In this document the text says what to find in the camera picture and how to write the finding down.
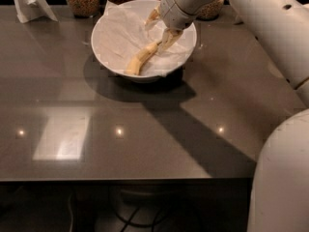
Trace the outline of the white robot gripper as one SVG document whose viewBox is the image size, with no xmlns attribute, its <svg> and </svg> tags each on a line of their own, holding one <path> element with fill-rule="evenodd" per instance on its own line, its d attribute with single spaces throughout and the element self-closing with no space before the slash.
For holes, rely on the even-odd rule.
<svg viewBox="0 0 309 232">
<path fill-rule="evenodd" d="M 160 0 L 145 21 L 145 29 L 151 30 L 160 21 L 166 25 L 158 44 L 161 53 L 171 47 L 189 27 L 197 14 L 195 0 Z"/>
</svg>

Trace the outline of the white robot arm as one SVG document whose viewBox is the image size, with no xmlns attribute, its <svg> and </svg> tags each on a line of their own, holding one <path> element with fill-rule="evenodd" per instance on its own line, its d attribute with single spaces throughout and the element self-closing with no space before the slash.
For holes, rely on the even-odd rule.
<svg viewBox="0 0 309 232">
<path fill-rule="evenodd" d="M 212 0 L 160 0 L 146 25 L 162 21 L 165 46 Z M 261 67 L 309 103 L 309 11 L 296 0 L 228 0 L 267 57 Z M 253 177 L 247 232 L 309 232 L 309 112 L 273 130 Z"/>
</svg>

